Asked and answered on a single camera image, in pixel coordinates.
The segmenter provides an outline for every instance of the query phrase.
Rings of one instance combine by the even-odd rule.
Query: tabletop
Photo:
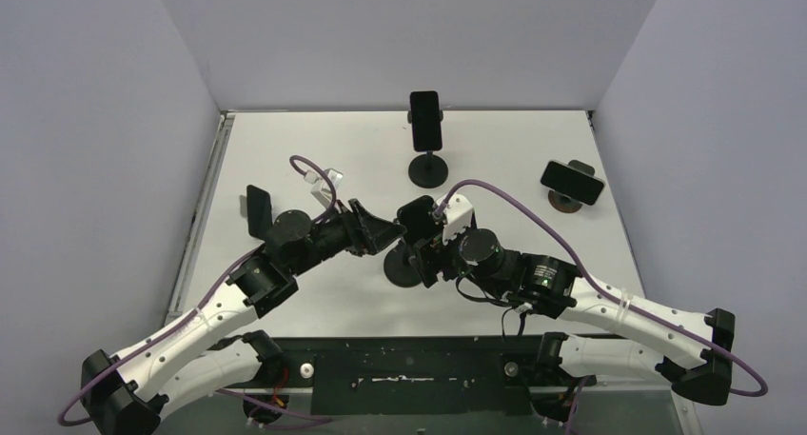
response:
[[[502,188],[555,228],[599,279],[642,295],[619,211],[601,165],[584,111],[446,110],[443,150],[448,180],[435,189],[409,181],[417,153],[405,111],[239,112],[229,116],[223,157],[211,164],[207,208],[186,253],[187,271],[175,294],[179,311],[191,309],[221,272],[260,245],[246,231],[241,199],[247,185],[267,190],[276,216],[302,209],[313,217],[322,207],[310,185],[288,163],[300,154],[322,168],[344,174],[338,197],[357,198],[368,211],[391,220],[397,209],[422,195],[438,198],[455,183],[476,178]],[[540,179],[550,160],[583,161],[606,183],[598,202],[574,214],[547,201]],[[460,193],[474,206],[479,227],[496,232],[503,247],[570,259],[551,237],[504,200],[483,189]],[[503,308],[462,298],[453,282],[427,289],[395,287],[384,277],[384,255],[357,258],[341,253],[297,278],[299,291],[244,330],[261,328],[273,337],[475,336],[501,333]],[[480,295],[465,282],[466,293]],[[518,316],[505,319],[518,329]],[[599,332],[571,322],[531,316],[525,333]]]

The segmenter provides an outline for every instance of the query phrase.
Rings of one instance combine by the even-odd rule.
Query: robotic arm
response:
[[[560,332],[543,335],[531,366],[581,378],[607,375],[666,382],[687,399],[725,405],[731,364],[714,351],[629,309],[636,306],[731,350],[734,315],[722,309],[692,313],[656,304],[596,280],[618,303],[603,297],[576,266],[550,256],[506,249],[496,234],[477,228],[473,207],[459,194],[441,218],[435,202],[421,197],[398,211],[407,229],[410,264],[426,287],[468,279],[499,306],[599,327],[621,338],[583,338]]]
[[[373,216],[357,200],[348,203],[351,210],[337,203],[316,223],[299,210],[281,213],[269,230],[262,231],[264,244],[246,256],[225,283],[214,286],[188,315],[192,318],[177,319],[112,355],[98,350],[87,357],[82,387],[106,373],[81,400],[99,431],[148,434],[162,418],[201,396],[259,373],[278,373],[279,362],[273,359],[282,351],[262,331],[202,354],[294,294],[295,276],[341,251],[377,254],[404,233],[402,226]],[[122,364],[109,372],[119,361]]]

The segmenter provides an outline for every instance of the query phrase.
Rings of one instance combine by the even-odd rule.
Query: smartphone screen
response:
[[[541,184],[586,205],[594,205],[605,183],[558,161],[549,161]]]
[[[418,152],[443,149],[443,134],[440,129],[440,100],[434,90],[409,94],[409,109],[412,110],[412,141]]]

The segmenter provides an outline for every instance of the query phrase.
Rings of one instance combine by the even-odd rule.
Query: purple cable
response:
[[[328,418],[326,416],[312,416],[310,414],[298,413],[297,411],[292,411],[290,409],[280,408],[279,406],[274,406],[266,402],[261,402],[260,400],[249,397],[248,395],[245,395],[241,392],[235,392],[229,389],[220,389],[217,392],[222,395],[228,395],[230,397],[239,398],[245,402],[250,402],[253,405],[259,406],[269,411],[273,411],[275,413],[286,414],[288,416],[293,416],[295,418],[312,421],[312,423],[300,424],[300,425],[265,425],[264,428],[269,430],[300,430],[304,428],[316,427],[317,425],[324,425],[333,422],[332,418]]]
[[[565,249],[566,253],[569,254],[569,257],[572,258],[572,261],[574,261],[575,265],[580,270],[580,273],[583,276],[583,278],[585,278],[585,281],[587,281],[588,284],[591,285],[591,287],[594,288],[594,290],[596,290],[602,297],[610,300],[611,302],[613,302],[613,303],[615,303],[617,305],[621,305],[621,300],[618,297],[615,297],[615,296],[611,295],[610,293],[608,293],[608,291],[606,291],[605,289],[600,287],[600,285],[598,285],[594,281],[594,277],[591,276],[591,273],[589,273],[588,270],[585,268],[585,266],[582,264],[581,258],[578,255],[578,253],[575,252],[575,250],[571,247],[571,245],[568,244],[568,242],[563,240],[563,237],[561,237],[553,228],[551,228],[548,224],[546,224],[541,218],[538,217],[537,214],[532,212],[524,204],[522,204],[521,202],[516,200],[510,194],[504,192],[503,190],[501,190],[499,188],[496,188],[495,186],[493,186],[493,185],[491,185],[489,183],[486,183],[486,182],[480,181],[480,180],[463,180],[463,181],[460,181],[459,183],[454,185],[454,187],[451,188],[448,191],[448,194],[443,199],[443,202],[437,206],[437,208],[434,210],[432,215],[435,216],[435,217],[440,217],[443,214],[443,210],[445,210],[446,205],[448,205],[448,201],[451,199],[451,197],[454,196],[454,193],[457,192],[457,189],[459,189],[459,188],[461,188],[463,186],[478,186],[480,188],[485,188],[485,189],[493,192],[494,194],[498,195],[499,197],[502,197],[508,204],[512,205],[518,211],[520,211],[521,213],[526,215],[526,217],[528,217],[530,220],[532,220],[532,222],[534,222],[540,228],[542,228],[553,239],[555,239],[555,241],[558,242],[558,244],[561,245],[561,247],[563,247],[563,249]],[[642,308],[640,308],[638,306],[630,305],[630,306],[628,306],[628,309],[638,313],[639,315],[641,315],[641,316],[643,316],[643,317],[645,317],[645,318],[647,318],[647,319],[649,319],[649,320],[651,320],[651,321],[653,321],[655,323],[661,324],[662,326],[665,326],[665,327],[669,328],[670,330],[673,330],[674,332],[677,332],[677,333],[679,333],[679,334],[681,334],[681,335],[683,335],[683,336],[685,336],[687,338],[695,340],[696,342],[711,348],[717,354],[719,354],[719,355],[723,356],[724,358],[728,359],[729,361],[737,364],[740,368],[742,368],[743,370],[748,372],[748,374],[751,375],[755,380],[757,380],[757,383],[759,383],[759,390],[751,391],[751,390],[742,390],[742,389],[729,389],[729,392],[731,392],[732,394],[739,395],[739,396],[742,396],[742,397],[762,397],[763,395],[768,393],[768,384],[765,382],[765,380],[762,378],[762,376],[759,375],[759,373],[757,373],[756,370],[751,368],[751,366],[746,364],[744,361],[742,361],[742,359],[740,359],[738,356],[736,356],[731,351],[727,350],[726,348],[724,348],[724,347],[722,347],[720,345],[716,345],[715,343],[710,342],[709,340],[706,340],[705,338],[700,338],[698,335],[690,332],[689,330],[687,330],[685,328],[682,328],[682,327],[679,327],[679,326],[676,326],[675,324],[672,324],[670,322],[667,322],[667,321],[661,319],[659,316],[656,316],[655,314],[653,314],[653,313],[651,313],[651,312],[649,312],[649,311],[647,311],[645,309],[642,309]]]
[[[222,285],[222,283],[225,281],[227,275],[229,275],[232,272],[232,270],[234,270],[237,266],[239,266],[244,261],[246,261],[246,259],[248,259],[249,256],[251,256],[252,253],[255,252],[257,249],[258,248],[255,248],[255,249],[251,250],[247,254],[241,256],[240,258],[238,258],[237,261],[233,262],[227,268],[227,270],[225,270],[225,272],[222,273],[222,276],[220,276],[219,279],[216,280],[216,282],[213,284],[213,286],[210,288],[210,290],[207,292],[207,294],[205,294],[205,296],[199,302],[199,305],[197,305],[194,310],[192,310],[190,313],[188,313],[186,317],[182,318],[182,321],[178,322],[176,324],[176,326],[166,330],[161,335],[159,335],[157,338],[152,339],[151,342],[146,343],[143,346],[140,346],[139,348],[135,349],[134,352],[132,352],[128,356],[124,357],[120,361],[112,364],[111,366],[109,366],[109,368],[107,368],[104,371],[102,371],[101,373],[99,373],[98,376],[96,376],[95,378],[89,380],[89,383],[84,385],[78,391],[77,394],[72,396],[70,398],[67,406],[65,406],[65,408],[62,409],[61,412],[59,412],[59,416],[57,418],[57,422],[59,423],[59,425],[64,426],[64,427],[73,427],[73,426],[76,426],[76,425],[82,425],[82,424],[92,422],[92,418],[84,418],[84,419],[77,419],[77,420],[73,420],[73,421],[68,421],[66,419],[68,417],[68,411],[70,411],[70,409],[73,408],[73,406],[75,404],[77,404],[82,399],[82,397],[87,395],[88,392],[90,392],[94,387],[96,387],[98,385],[98,383],[101,383],[105,378],[107,378],[115,370],[117,370],[121,366],[124,366],[126,363],[128,363],[129,361],[131,361],[135,357],[139,356],[140,354],[143,354],[144,352],[151,349],[155,345],[160,344],[160,342],[164,341],[166,338],[170,337],[171,335],[173,335],[174,333],[179,331],[182,327],[186,326],[187,323],[189,323],[191,319],[196,317],[197,310],[202,309],[202,307],[204,307],[207,304],[207,302],[213,297],[213,293],[216,291],[216,289],[219,288],[219,286]]]
[[[288,158],[288,162],[289,162],[289,164],[291,164],[291,167],[294,168],[294,171],[296,171],[297,173],[300,173],[301,175],[305,176],[305,170],[303,170],[302,168],[297,167],[297,162],[298,161],[302,162],[303,164],[306,164],[307,166],[311,167],[314,171],[316,171],[317,174],[320,175],[320,178],[325,180],[325,183],[328,185],[328,188],[330,189],[330,205],[328,205],[328,207],[325,209],[325,211],[323,211],[323,214],[321,214],[321,215],[317,216],[316,218],[314,218],[313,222],[317,223],[317,222],[323,220],[324,218],[326,218],[330,214],[330,211],[333,208],[336,207],[336,187],[333,186],[333,182],[330,181],[330,178],[328,178],[327,174],[325,174],[325,171],[322,170],[320,168],[320,166],[314,164],[309,159],[306,159],[303,156],[298,156],[298,155],[295,154],[295,155]]]
[[[584,376],[581,379],[581,383],[578,385],[578,393],[575,394],[574,400],[572,400],[572,407],[569,408],[569,419],[566,420],[566,430],[563,432],[566,435],[573,435],[576,433],[572,430],[572,422],[575,419],[575,413],[578,410],[578,403],[580,402],[580,394],[582,394],[582,389],[585,387],[585,384],[588,383],[588,379],[591,378],[590,376]]]

